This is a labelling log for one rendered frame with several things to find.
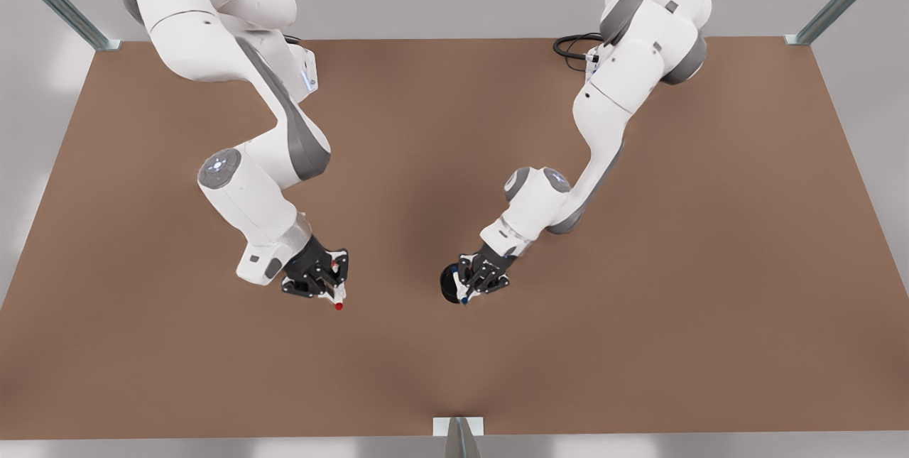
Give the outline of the black round cup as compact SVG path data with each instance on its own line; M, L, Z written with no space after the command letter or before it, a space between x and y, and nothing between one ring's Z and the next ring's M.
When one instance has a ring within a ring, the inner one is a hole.
M440 289L442 296L452 304L462 304L462 296L459 295L459 265L452 263L445 267L440 274Z

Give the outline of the white pen with red tip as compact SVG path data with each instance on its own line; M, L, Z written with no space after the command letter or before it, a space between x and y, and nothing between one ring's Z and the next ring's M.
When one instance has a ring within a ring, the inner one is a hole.
M325 271L322 277L325 290L321 294L322 298L329 300L336 310L344 308L345 279L347 279L348 260L346 256L332 258L331 269Z

